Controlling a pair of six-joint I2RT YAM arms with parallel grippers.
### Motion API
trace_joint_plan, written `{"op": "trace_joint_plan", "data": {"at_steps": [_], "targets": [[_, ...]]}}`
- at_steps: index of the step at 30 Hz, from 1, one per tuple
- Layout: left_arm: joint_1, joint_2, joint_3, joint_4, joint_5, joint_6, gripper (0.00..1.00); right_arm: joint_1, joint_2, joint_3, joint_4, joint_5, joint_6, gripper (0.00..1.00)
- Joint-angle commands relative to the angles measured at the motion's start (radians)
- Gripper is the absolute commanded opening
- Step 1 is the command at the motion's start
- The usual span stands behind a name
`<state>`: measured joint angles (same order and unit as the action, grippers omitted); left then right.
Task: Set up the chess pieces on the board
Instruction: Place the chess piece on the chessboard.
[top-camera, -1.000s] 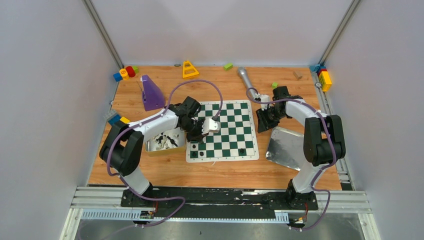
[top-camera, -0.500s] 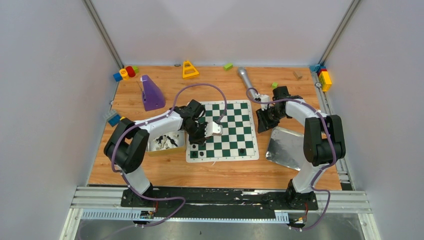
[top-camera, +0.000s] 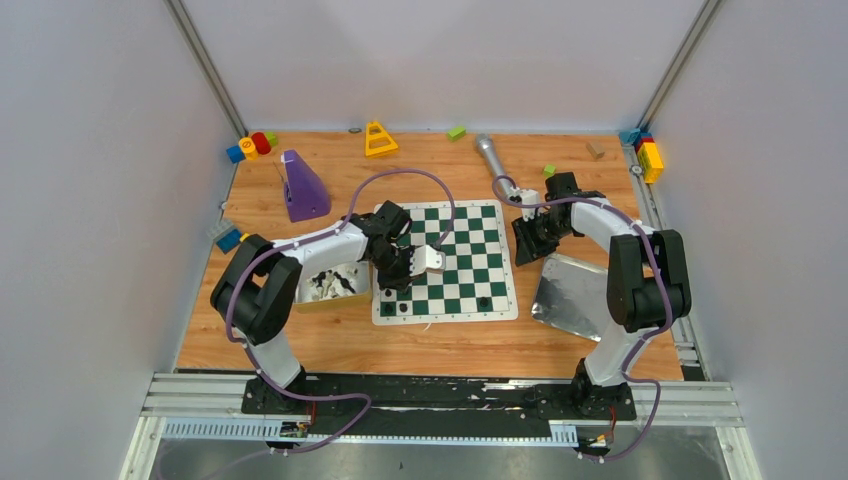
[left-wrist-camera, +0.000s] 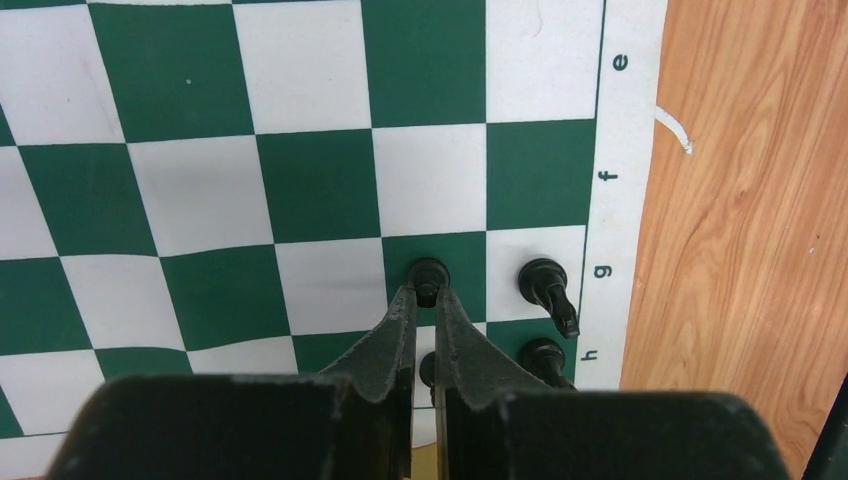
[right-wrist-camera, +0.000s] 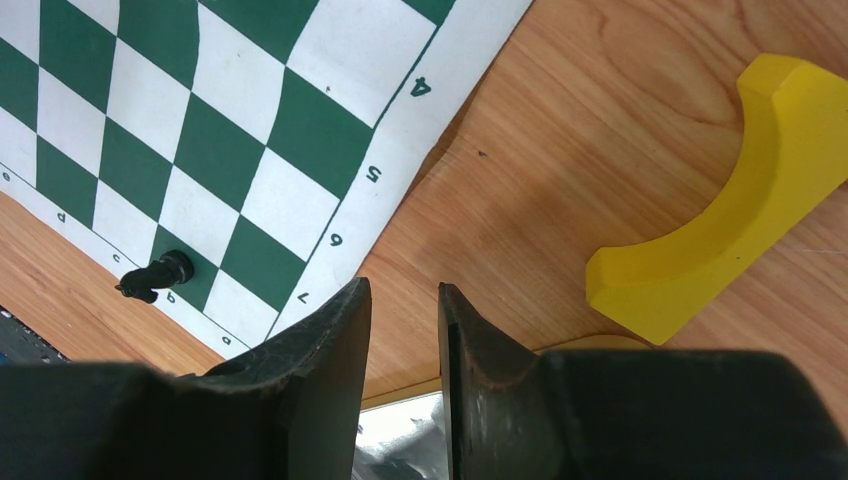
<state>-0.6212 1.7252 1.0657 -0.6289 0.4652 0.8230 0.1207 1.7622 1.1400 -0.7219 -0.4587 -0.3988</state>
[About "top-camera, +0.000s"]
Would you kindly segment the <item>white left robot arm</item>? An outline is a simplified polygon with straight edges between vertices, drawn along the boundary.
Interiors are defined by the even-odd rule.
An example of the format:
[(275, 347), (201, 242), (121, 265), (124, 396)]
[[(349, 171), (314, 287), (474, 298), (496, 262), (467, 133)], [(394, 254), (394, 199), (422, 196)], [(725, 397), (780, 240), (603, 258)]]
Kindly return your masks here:
[(427, 272), (442, 272), (443, 252), (431, 245), (402, 246), (407, 210), (386, 201), (374, 213), (352, 214), (330, 227), (294, 239), (242, 241), (210, 296), (229, 337), (241, 344), (263, 379), (268, 400), (283, 413), (298, 411), (306, 386), (284, 332), (299, 285), (332, 267), (365, 261), (383, 289), (405, 291)]

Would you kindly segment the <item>gold tin box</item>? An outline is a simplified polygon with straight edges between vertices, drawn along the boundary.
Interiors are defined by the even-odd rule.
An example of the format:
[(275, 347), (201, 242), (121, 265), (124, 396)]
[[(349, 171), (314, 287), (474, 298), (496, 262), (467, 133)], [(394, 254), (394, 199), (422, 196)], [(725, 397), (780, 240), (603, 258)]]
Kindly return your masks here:
[(319, 313), (364, 305), (372, 300), (371, 267), (368, 262), (349, 262), (320, 271), (302, 280), (293, 309)]

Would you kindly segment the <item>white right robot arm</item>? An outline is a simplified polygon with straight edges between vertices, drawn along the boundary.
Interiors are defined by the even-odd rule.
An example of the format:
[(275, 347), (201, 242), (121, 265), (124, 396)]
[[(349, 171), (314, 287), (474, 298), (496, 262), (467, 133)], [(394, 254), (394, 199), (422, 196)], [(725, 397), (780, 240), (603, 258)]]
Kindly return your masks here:
[(596, 417), (611, 395), (628, 383), (631, 364), (657, 335), (689, 314), (692, 297), (682, 236), (630, 218), (598, 191), (584, 191), (573, 173), (545, 182), (546, 192), (521, 189), (507, 175), (502, 202), (521, 209), (513, 220), (518, 266), (554, 253), (568, 235), (587, 237), (608, 254), (606, 304), (610, 321), (595, 349), (583, 358), (572, 381), (571, 403)]

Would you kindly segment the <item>silver tin lid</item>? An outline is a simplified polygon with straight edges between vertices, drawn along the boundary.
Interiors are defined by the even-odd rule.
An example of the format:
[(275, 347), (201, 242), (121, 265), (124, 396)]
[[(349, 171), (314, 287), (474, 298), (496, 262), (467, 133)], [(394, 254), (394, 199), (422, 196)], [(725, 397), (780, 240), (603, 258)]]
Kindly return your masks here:
[(531, 315), (534, 320), (594, 342), (611, 321), (607, 269), (561, 254), (544, 259)]

